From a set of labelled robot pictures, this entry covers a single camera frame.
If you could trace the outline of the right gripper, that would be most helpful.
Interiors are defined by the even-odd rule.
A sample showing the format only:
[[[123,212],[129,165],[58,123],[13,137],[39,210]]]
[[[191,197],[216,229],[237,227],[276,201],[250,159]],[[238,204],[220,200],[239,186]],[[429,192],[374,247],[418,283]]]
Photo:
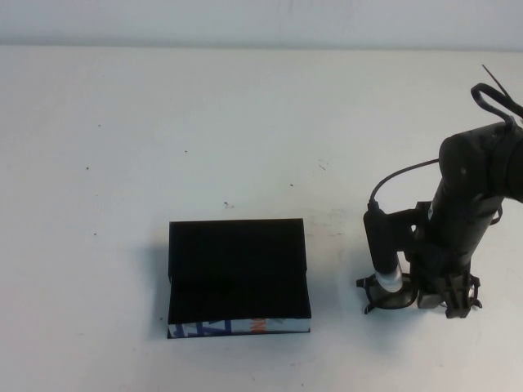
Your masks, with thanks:
[[[472,255],[489,228],[487,222],[423,222],[408,225],[414,245],[408,251],[409,272],[420,286],[417,306],[433,310],[443,302],[448,319],[464,319],[470,313],[474,297],[473,277],[469,272]],[[444,277],[442,291],[430,287],[431,277]]]

